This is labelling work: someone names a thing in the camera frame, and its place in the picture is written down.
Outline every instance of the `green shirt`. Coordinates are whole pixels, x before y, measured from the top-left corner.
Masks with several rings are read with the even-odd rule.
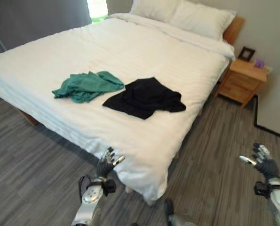
[[[54,98],[71,97],[76,103],[90,102],[106,92],[115,92],[124,84],[109,72],[71,74],[60,89],[52,91]]]

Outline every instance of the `picture frame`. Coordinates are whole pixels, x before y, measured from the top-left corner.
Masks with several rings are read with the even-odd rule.
[[[251,49],[251,48],[247,48],[247,47],[243,47],[239,56],[238,56],[238,59],[241,59],[241,60],[245,60],[245,61],[250,61],[251,58],[253,57],[254,53],[256,52],[256,50],[254,49]]]

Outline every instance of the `purple object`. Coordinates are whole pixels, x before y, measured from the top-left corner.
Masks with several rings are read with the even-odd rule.
[[[260,59],[257,59],[254,67],[263,68],[264,67],[264,61],[260,60]]]

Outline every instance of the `bed frame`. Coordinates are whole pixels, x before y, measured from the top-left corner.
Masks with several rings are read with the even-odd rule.
[[[245,19],[239,16],[236,16],[230,26],[225,30],[223,34],[224,40],[226,40],[229,44],[233,45],[237,39],[237,36],[245,22]],[[39,122],[33,118],[32,116],[28,115],[27,113],[18,109],[18,111],[33,125],[37,126]]]

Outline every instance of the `wooden nightstand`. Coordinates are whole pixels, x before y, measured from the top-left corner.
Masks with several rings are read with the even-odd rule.
[[[266,82],[266,74],[265,68],[256,68],[254,63],[237,59],[231,63],[215,97],[226,96],[242,103],[241,108],[244,108]]]

